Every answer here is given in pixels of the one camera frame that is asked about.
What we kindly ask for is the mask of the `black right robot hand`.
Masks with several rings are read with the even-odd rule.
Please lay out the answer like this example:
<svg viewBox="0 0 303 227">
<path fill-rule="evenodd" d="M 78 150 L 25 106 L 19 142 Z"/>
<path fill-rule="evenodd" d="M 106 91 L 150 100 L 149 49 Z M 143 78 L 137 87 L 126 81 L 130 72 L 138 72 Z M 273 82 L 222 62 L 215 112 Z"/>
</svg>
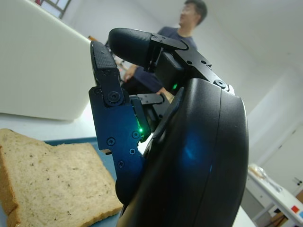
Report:
<svg viewBox="0 0 303 227">
<path fill-rule="evenodd" d="M 185 41 L 128 28 L 91 41 L 89 91 L 100 150 L 113 157 L 119 227 L 231 227 L 249 159 L 242 99 Z M 174 99 L 158 123 L 120 85 L 114 56 L 155 72 Z"/>
</svg>

